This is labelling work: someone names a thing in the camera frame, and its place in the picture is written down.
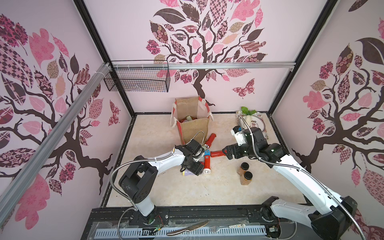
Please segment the purple flashlight horizontal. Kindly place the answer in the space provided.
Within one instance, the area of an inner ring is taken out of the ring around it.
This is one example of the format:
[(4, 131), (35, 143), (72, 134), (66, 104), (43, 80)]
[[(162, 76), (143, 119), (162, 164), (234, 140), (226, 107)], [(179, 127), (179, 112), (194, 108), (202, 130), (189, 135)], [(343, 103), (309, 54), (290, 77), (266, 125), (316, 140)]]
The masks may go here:
[(189, 171), (189, 170), (184, 170), (184, 171), (182, 172), (182, 175), (183, 175), (183, 176), (194, 176), (195, 174), (192, 173), (192, 172)]

